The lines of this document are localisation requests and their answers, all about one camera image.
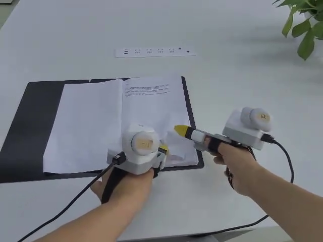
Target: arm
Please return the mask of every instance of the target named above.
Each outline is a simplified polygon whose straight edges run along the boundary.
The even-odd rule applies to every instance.
[[[91,188],[99,198],[110,172]],[[103,204],[35,242],[116,241],[142,208],[149,196],[153,171],[127,175],[117,185],[108,203]]]
[[[254,200],[295,242],[322,241],[322,197],[272,174],[246,150],[221,144],[219,152],[214,161],[228,166],[238,193]]]

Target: green plant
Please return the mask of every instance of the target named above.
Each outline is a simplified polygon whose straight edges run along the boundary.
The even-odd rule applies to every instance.
[[[289,17],[282,31],[285,37],[292,29],[293,16],[296,12],[300,14],[309,12],[311,14],[303,23],[294,26],[292,29],[294,38],[306,33],[297,50],[298,55],[306,60],[314,50],[314,40],[323,40],[323,0],[276,0],[274,4],[276,3],[279,3],[277,7],[290,7]],[[311,18],[314,18],[317,22],[310,21]]]

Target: white page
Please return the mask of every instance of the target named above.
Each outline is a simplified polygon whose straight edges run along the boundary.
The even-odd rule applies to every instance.
[[[180,76],[132,78],[125,81],[122,129],[130,124],[152,127],[160,139],[169,142],[169,149],[176,154],[176,159],[170,156],[166,166],[198,163],[193,143],[191,146],[180,145],[178,149],[179,146],[173,140],[175,136],[169,136],[175,125],[190,125]]]
[[[107,152],[120,144],[122,80],[64,86],[43,157],[43,171],[104,169]]]

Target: hand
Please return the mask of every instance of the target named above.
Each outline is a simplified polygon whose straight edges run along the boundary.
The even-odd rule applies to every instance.
[[[97,181],[91,186],[91,190],[100,200],[112,170],[113,169],[104,174],[102,181]],[[126,175],[112,192],[109,201],[130,200],[131,203],[135,203],[138,206],[138,209],[140,209],[149,196],[152,178],[152,169],[141,175]]]
[[[221,143],[219,154],[214,158],[216,164],[226,165],[233,174],[233,187],[236,192],[249,196],[255,174],[262,169],[247,149],[236,148]]]

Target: forearm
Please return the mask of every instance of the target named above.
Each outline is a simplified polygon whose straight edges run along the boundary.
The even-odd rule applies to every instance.
[[[261,168],[250,183],[252,198],[295,242],[323,238],[323,198]]]
[[[111,200],[36,242],[116,241],[139,210],[135,199]]]

